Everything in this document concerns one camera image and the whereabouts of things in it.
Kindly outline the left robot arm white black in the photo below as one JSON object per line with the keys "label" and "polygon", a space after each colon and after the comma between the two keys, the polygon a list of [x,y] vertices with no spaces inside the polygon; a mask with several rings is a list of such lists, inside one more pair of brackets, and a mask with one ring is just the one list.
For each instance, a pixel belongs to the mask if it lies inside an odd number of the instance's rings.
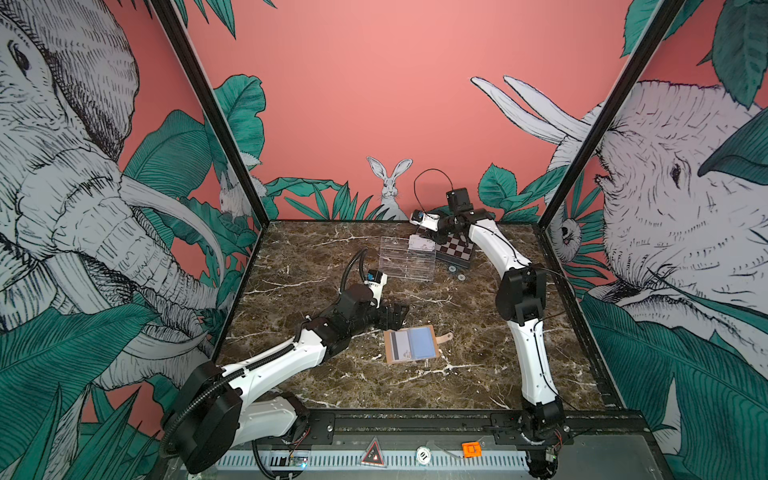
{"label": "left robot arm white black", "polygon": [[163,416],[160,457],[178,457],[189,472],[200,473],[234,445],[286,436],[307,409],[292,397],[264,401],[262,395],[337,356],[370,328],[402,328],[409,307],[384,303],[382,288],[377,283],[347,288],[318,314],[306,317],[293,337],[248,360],[197,366]]}

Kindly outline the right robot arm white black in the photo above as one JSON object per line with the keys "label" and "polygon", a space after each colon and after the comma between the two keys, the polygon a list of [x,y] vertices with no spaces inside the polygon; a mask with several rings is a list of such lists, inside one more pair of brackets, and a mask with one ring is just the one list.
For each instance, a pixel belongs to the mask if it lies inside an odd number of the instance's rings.
{"label": "right robot arm white black", "polygon": [[495,306],[513,335],[521,373],[521,430],[534,444],[557,438],[565,421],[543,335],[546,272],[504,236],[493,215],[476,209],[465,188],[446,193],[450,214],[439,218],[440,235],[462,234],[486,255],[500,277]]}

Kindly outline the folded checkered chess board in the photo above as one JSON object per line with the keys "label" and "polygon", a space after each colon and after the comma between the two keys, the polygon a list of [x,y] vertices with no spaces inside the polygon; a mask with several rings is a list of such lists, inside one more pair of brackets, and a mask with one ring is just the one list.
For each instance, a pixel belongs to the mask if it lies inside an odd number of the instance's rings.
{"label": "folded checkered chess board", "polygon": [[422,236],[435,242],[435,257],[442,262],[458,268],[469,269],[475,244],[464,235],[450,234],[442,244],[437,242],[437,233],[425,231]]}

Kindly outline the clear acrylic organizer box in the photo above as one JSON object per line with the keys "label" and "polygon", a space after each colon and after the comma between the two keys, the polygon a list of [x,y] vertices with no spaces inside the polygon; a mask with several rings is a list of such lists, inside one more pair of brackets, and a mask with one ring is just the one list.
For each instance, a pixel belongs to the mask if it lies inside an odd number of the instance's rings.
{"label": "clear acrylic organizer box", "polygon": [[435,275],[435,251],[409,251],[408,239],[409,236],[381,238],[378,250],[379,269],[393,278],[432,281]]}

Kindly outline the red warning triangle sticker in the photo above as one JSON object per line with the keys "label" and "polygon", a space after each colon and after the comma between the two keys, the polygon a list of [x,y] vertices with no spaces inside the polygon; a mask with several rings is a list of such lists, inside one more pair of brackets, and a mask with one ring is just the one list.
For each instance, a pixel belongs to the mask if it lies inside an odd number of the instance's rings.
{"label": "red warning triangle sticker", "polygon": [[386,460],[384,458],[379,440],[374,437],[362,457],[360,458],[360,465],[364,467],[376,467],[385,468]]}

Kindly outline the white round button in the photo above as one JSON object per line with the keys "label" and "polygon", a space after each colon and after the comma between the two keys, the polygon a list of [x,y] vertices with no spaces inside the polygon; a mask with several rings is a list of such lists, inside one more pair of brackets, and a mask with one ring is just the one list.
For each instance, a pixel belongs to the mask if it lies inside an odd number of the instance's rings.
{"label": "white round button", "polygon": [[427,446],[419,446],[415,451],[415,459],[419,465],[427,466],[431,463],[432,452]]}

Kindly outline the orange tag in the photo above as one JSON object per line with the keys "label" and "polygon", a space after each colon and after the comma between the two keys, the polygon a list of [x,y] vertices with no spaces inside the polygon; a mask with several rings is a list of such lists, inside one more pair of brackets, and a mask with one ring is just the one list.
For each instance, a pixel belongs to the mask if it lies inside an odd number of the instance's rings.
{"label": "orange tag", "polygon": [[462,443],[461,448],[465,459],[478,458],[483,454],[482,445],[478,441]]}

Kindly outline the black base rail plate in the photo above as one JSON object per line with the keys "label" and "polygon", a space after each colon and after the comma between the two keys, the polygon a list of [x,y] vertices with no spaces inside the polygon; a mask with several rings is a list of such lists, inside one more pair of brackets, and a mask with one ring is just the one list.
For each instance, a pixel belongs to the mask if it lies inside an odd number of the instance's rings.
{"label": "black base rail plate", "polygon": [[534,428],[532,417],[518,410],[307,409],[283,398],[258,402],[238,414],[192,414],[169,444],[183,454],[226,451],[262,440],[291,445],[330,445],[348,435],[422,435],[467,441],[489,435],[499,445],[533,448],[570,443],[579,435],[648,435],[650,427],[636,411],[570,411],[558,426]]}

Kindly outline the right black frame post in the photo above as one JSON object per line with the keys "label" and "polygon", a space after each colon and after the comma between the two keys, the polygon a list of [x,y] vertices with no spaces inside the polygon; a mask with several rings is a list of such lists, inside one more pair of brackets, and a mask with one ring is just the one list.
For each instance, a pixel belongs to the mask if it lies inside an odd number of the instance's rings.
{"label": "right black frame post", "polygon": [[610,95],[603,104],[586,139],[582,142],[574,160],[566,171],[551,202],[544,214],[539,218],[537,226],[540,229],[548,227],[555,218],[558,208],[565,202],[579,175],[595,154],[599,142],[611,125],[615,116],[622,109],[659,45],[662,43],[673,21],[683,8],[684,0],[664,0],[654,9],[640,39],[621,72]]}

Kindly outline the black frame post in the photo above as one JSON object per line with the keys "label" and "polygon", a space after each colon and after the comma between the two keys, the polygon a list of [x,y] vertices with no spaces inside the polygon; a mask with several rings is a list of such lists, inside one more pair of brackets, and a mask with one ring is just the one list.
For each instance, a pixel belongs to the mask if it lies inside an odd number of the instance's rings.
{"label": "black frame post", "polygon": [[615,116],[622,109],[659,45],[662,43],[673,21],[683,8],[684,0],[664,0],[654,9],[640,39],[621,72],[610,95],[603,104],[586,139],[582,142],[574,160],[566,171],[551,202],[544,214],[539,218],[537,226],[540,229],[548,227],[555,218],[558,208],[565,202],[579,175],[595,154],[599,142],[611,125]]}
{"label": "black frame post", "polygon": [[200,60],[194,51],[186,29],[178,15],[173,1],[152,0],[152,8],[178,58],[191,87],[201,104],[203,113],[214,132],[214,136],[233,168],[244,190],[246,198],[256,215],[261,230],[270,225],[270,219],[253,186],[252,177],[246,169],[234,135],[220,108],[216,95],[208,81]]}

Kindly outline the left black frame post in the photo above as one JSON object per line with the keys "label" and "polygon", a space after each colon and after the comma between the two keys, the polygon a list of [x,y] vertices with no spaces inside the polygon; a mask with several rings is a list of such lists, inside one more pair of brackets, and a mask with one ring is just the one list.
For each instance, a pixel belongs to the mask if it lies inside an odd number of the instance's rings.
{"label": "left black frame post", "polygon": [[203,113],[214,132],[214,136],[233,168],[244,190],[246,198],[256,215],[261,230],[270,225],[270,219],[253,186],[252,177],[246,169],[234,135],[220,108],[216,95],[208,81],[200,60],[194,51],[186,29],[178,15],[173,1],[152,0],[152,8],[178,58],[191,87],[201,104]]}

